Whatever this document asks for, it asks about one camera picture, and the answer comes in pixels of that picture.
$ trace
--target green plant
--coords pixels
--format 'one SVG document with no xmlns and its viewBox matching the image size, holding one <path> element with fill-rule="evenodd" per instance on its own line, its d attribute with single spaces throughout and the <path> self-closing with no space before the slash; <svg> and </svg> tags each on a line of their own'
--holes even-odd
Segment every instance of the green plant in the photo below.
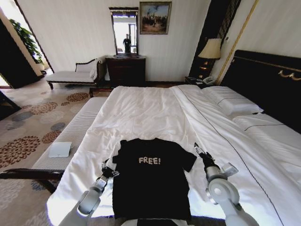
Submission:
<svg viewBox="0 0 301 226">
<path fill-rule="evenodd" d="M 9 21 L 12 23 L 14 29 L 17 31 L 18 35 L 20 36 L 22 42 L 26 46 L 28 52 L 32 56 L 35 63 L 42 64 L 42 55 L 37 49 L 36 42 L 31 37 L 32 33 L 26 30 L 25 28 L 21 27 L 19 22 L 13 19 L 10 19 Z"/>
</svg>

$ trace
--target floral rug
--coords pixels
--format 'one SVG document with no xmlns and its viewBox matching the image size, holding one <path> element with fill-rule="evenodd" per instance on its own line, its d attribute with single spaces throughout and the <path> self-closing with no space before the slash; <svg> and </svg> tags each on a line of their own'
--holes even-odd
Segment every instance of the floral rug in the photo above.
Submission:
<svg viewBox="0 0 301 226">
<path fill-rule="evenodd" d="M 45 79 L 1 91 L 22 109 L 0 121 L 0 171 L 31 168 L 90 98 L 89 86 L 54 84 L 51 90 Z M 51 225 L 46 210 L 49 196 L 33 180 L 0 179 L 0 224 Z"/>
</svg>

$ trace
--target telephone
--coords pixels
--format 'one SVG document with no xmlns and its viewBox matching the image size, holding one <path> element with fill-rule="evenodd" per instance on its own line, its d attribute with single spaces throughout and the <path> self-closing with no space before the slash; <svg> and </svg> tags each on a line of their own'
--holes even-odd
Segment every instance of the telephone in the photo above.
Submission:
<svg viewBox="0 0 301 226">
<path fill-rule="evenodd" d="M 212 85 L 214 84 L 214 78 L 212 76 L 204 78 L 203 83 L 205 83 L 206 85 Z"/>
</svg>

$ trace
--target pillow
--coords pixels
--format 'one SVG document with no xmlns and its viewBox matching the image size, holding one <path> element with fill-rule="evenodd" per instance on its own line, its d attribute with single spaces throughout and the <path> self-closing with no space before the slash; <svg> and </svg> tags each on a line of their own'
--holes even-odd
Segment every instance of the pillow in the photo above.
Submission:
<svg viewBox="0 0 301 226">
<path fill-rule="evenodd" d="M 238 116 L 233 121 L 301 187 L 301 134 L 266 114 Z"/>
<path fill-rule="evenodd" d="M 91 61 L 90 63 L 88 64 L 80 64 L 80 63 L 76 63 L 76 69 L 75 71 L 76 72 L 90 72 L 93 68 L 93 65 L 95 64 L 94 63 L 95 60 Z"/>
<path fill-rule="evenodd" d="M 225 115 L 263 112 L 258 105 L 229 87 L 212 86 L 204 88 L 202 91 L 222 109 Z"/>
</svg>

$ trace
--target picture frame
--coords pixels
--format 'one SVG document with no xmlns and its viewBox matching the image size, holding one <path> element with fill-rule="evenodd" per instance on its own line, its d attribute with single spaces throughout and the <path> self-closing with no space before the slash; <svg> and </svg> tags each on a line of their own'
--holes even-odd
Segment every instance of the picture frame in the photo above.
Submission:
<svg viewBox="0 0 301 226">
<path fill-rule="evenodd" d="M 140 34 L 168 34 L 171 1 L 140 1 Z"/>
</svg>

